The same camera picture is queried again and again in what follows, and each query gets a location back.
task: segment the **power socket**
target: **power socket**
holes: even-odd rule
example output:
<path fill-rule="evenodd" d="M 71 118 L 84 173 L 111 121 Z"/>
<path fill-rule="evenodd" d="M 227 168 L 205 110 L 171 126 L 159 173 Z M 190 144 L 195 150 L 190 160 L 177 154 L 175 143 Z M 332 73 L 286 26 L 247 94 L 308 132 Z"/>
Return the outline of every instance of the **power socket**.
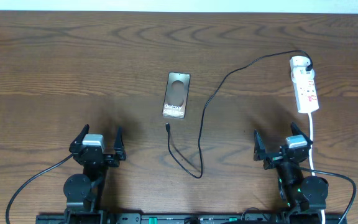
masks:
<path fill-rule="evenodd" d="M 304 56 L 294 56 L 290 60 L 291 79 L 299 113 L 311 113 L 319 108 L 314 70 L 306 71 L 309 64 L 310 59 Z"/>

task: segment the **power adapter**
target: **power adapter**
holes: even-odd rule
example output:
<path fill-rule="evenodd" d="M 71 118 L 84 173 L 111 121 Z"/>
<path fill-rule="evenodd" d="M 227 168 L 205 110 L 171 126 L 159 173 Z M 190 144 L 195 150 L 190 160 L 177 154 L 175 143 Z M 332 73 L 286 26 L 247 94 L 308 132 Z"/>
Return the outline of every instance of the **power adapter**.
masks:
<path fill-rule="evenodd" d="M 290 60 L 291 79 L 299 113 L 311 113 L 319 108 L 314 70 L 308 71 L 310 63 L 310 59 L 304 56 L 294 56 Z"/>

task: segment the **wood grain surface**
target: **wood grain surface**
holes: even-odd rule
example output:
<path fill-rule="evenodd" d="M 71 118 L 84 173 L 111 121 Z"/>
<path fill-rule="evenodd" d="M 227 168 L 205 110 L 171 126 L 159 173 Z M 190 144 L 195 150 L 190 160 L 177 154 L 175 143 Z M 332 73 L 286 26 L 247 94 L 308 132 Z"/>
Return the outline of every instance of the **wood grain surface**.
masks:
<path fill-rule="evenodd" d="M 0 11 L 0 223 L 17 188 L 69 155 L 86 123 L 108 147 L 116 128 L 124 130 L 128 160 L 109 170 L 103 198 L 112 211 L 286 206 L 276 172 L 252 160 L 252 131 L 269 149 L 284 143 L 292 121 L 308 133 L 289 78 L 293 55 L 227 79 L 206 110 L 202 179 L 170 157 L 165 123 L 175 147 L 199 169 L 201 110 L 223 76 L 261 55 L 294 49 L 307 51 L 316 71 L 315 167 L 348 175 L 358 189 L 358 15 Z M 161 115 L 169 71 L 192 74 L 184 120 Z M 81 171 L 70 160 L 33 181 L 14 202 L 11 222 L 62 212 L 63 184 Z M 342 213 L 350 183 L 324 178 L 327 212 Z M 358 223 L 358 191 L 348 220 Z"/>

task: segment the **wooden table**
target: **wooden table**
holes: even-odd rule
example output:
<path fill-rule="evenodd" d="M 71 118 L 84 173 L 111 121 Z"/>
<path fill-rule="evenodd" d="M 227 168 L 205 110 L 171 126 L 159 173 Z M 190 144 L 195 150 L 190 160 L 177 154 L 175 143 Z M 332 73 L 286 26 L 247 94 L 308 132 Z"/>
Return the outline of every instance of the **wooden table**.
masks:
<path fill-rule="evenodd" d="M 206 111 L 202 179 L 169 155 L 165 123 L 176 147 L 199 167 L 201 110 L 223 76 L 261 55 L 293 49 L 307 51 L 316 71 L 315 166 L 348 175 L 358 189 L 358 15 L 0 12 L 0 223 L 17 188 L 69 155 L 86 123 L 108 147 L 117 127 L 124 130 L 128 160 L 109 171 L 103 198 L 112 211 L 286 206 L 276 172 L 263 170 L 252 153 L 254 129 L 269 149 L 284 144 L 292 121 L 308 133 L 289 78 L 292 55 L 227 79 Z M 192 74 L 184 120 L 161 115 L 169 71 Z M 33 181 L 14 202 L 11 222 L 62 212 L 63 184 L 81 171 L 70 160 Z M 324 178 L 327 212 L 342 213 L 350 183 Z M 358 191 L 348 219 L 358 223 Z"/>

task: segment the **power strip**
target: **power strip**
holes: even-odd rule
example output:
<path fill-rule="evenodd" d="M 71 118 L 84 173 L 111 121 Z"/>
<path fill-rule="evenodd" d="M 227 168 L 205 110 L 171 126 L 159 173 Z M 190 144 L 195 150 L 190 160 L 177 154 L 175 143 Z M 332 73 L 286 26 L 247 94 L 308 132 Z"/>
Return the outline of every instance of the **power strip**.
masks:
<path fill-rule="evenodd" d="M 306 71 L 309 64 L 310 59 L 304 56 L 294 56 L 290 60 L 291 79 L 299 113 L 311 113 L 319 108 L 314 85 L 314 70 Z"/>

